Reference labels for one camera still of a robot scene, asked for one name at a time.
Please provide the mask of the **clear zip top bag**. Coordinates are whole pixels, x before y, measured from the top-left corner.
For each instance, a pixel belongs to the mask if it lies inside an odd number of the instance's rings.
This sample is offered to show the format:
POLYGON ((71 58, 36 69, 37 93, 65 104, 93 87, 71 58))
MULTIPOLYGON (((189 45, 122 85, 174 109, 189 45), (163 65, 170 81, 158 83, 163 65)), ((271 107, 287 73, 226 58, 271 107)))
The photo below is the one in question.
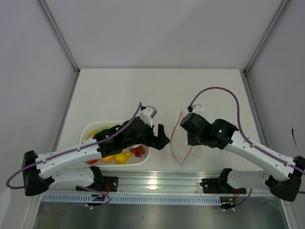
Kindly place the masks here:
POLYGON ((194 146, 187 144, 187 139, 183 135, 183 129, 180 127, 180 122, 184 117, 186 117, 186 113, 181 109, 170 134, 169 146, 172 159, 182 168, 186 166, 188 158, 194 152, 194 146))

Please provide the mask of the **red grape bunch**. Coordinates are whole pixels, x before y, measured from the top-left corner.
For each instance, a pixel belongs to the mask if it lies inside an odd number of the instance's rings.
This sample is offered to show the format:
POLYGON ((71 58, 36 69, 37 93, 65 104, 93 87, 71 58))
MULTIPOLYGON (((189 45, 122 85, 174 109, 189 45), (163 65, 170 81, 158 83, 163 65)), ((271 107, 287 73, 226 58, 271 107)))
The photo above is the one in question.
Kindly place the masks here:
POLYGON ((130 148, 130 152, 133 153, 135 157, 141 158, 146 153, 146 150, 140 145, 138 147, 130 148))

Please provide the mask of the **orange fruit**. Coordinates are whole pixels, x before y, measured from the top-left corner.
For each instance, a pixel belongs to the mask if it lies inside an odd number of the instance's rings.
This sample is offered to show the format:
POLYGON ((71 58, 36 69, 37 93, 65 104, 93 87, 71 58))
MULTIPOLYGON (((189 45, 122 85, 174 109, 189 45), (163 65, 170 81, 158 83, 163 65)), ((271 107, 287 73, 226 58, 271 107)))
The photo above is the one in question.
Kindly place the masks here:
POLYGON ((104 158, 101 158, 100 160, 103 162, 103 163, 109 163, 113 160, 114 158, 114 155, 110 155, 110 156, 107 156, 107 157, 104 157, 104 158))

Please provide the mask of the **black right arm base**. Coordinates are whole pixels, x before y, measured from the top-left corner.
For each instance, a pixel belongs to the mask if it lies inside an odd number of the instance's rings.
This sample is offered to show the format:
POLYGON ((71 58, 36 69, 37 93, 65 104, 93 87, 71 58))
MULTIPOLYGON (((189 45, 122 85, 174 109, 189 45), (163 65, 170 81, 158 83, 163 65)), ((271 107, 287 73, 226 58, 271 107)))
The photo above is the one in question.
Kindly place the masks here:
POLYGON ((223 211, 233 210, 237 206, 237 199, 246 194, 245 188, 235 189, 226 183, 219 184, 217 178, 203 178, 199 184, 204 194, 219 194, 220 208, 223 211))

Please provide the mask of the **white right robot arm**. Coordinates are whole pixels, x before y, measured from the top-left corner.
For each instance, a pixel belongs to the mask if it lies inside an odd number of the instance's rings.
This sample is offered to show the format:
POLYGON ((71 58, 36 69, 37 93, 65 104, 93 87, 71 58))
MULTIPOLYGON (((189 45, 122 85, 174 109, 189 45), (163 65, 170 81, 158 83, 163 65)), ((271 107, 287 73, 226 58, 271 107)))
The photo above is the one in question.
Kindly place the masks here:
POLYGON ((291 158, 259 143, 250 142, 233 124, 217 119, 209 123, 196 113, 189 113, 180 122, 187 132, 190 146, 208 146, 234 153, 261 168, 260 171, 222 170, 218 178, 203 179, 204 193, 229 194, 247 188, 268 190, 279 199, 293 202, 299 194, 305 159, 291 158))

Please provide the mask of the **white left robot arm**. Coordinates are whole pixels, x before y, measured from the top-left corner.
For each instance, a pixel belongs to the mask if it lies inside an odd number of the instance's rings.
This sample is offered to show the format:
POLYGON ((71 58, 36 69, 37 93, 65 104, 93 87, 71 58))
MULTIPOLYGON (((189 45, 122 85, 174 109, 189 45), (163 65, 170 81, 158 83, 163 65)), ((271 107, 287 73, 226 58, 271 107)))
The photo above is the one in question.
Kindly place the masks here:
POLYGON ((106 181, 98 167, 90 166, 83 172, 73 172, 69 168, 85 161, 117 155, 135 145, 162 150, 170 139, 162 124, 158 125, 156 135, 153 128, 153 125, 136 117, 122 125, 102 130, 66 151, 40 155, 33 150, 26 152, 22 162, 25 195, 36 196, 51 187, 60 186, 77 191, 105 191, 106 181))

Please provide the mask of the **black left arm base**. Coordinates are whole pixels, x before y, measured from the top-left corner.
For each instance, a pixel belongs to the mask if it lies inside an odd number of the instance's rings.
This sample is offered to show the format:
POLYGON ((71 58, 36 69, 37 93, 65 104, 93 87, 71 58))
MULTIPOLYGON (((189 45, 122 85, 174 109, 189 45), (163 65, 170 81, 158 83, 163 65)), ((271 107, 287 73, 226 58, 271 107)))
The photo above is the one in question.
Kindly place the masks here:
POLYGON ((91 185, 76 186, 76 191, 89 191, 91 194, 91 203, 86 203, 87 206, 92 208, 101 207, 110 203, 111 192, 117 192, 118 178, 117 177, 106 177, 103 181, 94 181, 91 185))

